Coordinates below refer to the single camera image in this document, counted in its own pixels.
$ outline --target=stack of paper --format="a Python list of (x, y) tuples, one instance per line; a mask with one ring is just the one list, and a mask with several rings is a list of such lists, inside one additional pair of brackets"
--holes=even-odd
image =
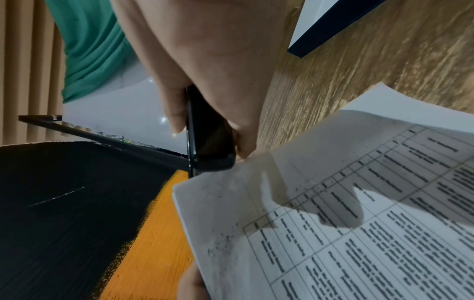
[(382, 84), (174, 199), (213, 299), (474, 299), (474, 116)]

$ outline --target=scratch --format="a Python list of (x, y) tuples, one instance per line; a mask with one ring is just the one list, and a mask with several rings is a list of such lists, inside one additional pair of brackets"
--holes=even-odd
[(82, 190), (83, 188), (85, 188), (85, 186), (83, 186), (82, 188), (78, 188), (77, 190), (71, 191), (71, 192), (69, 192), (69, 193), (62, 194), (61, 196), (57, 196), (57, 197), (54, 197), (54, 198), (51, 198), (51, 199), (48, 199), (48, 200), (44, 200), (44, 201), (41, 201), (41, 202), (38, 202), (38, 203), (35, 203), (35, 204), (28, 205), (27, 207), (36, 206), (36, 205), (38, 205), (38, 204), (46, 203), (46, 202), (49, 202), (49, 201), (51, 201), (51, 200), (54, 200), (54, 199), (58, 199), (58, 198), (67, 196), (67, 195), (69, 195), (69, 194), (72, 194), (72, 193), (74, 193), (74, 192), (77, 192), (77, 191), (79, 191), (79, 190)]

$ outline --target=stapler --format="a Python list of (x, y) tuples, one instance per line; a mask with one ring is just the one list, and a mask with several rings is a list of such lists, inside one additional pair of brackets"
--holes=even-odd
[(189, 178), (232, 168), (236, 147), (229, 123), (207, 103), (195, 85), (186, 89), (186, 98)]

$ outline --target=orange stripe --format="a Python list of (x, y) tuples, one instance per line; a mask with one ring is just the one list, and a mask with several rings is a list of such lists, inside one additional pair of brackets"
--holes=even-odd
[(178, 171), (150, 205), (148, 218), (100, 300), (176, 299), (179, 278), (193, 254), (171, 193), (173, 185), (186, 179), (188, 174)]

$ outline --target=beige curtain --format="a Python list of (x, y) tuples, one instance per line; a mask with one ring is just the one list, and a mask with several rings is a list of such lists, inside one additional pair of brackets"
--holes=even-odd
[(44, 0), (0, 0), (0, 145), (58, 140), (18, 115), (61, 114), (65, 55)]

